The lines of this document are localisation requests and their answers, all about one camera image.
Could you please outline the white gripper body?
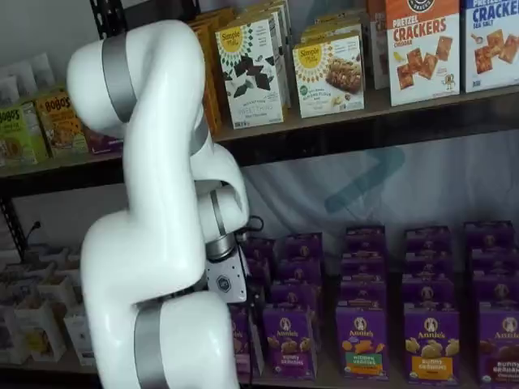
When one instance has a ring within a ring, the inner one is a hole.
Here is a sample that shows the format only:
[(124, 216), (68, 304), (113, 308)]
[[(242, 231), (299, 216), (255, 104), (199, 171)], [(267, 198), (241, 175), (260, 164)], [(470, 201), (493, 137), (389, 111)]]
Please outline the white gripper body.
[(236, 242), (210, 242), (206, 245), (208, 289), (227, 304), (247, 301), (247, 264)]

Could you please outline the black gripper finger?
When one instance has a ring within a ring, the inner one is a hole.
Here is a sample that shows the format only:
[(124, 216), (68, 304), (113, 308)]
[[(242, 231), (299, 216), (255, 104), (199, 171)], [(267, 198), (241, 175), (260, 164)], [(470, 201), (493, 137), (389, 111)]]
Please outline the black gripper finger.
[(247, 304), (254, 320), (261, 320), (265, 306), (265, 289), (262, 284), (249, 283), (247, 286)]

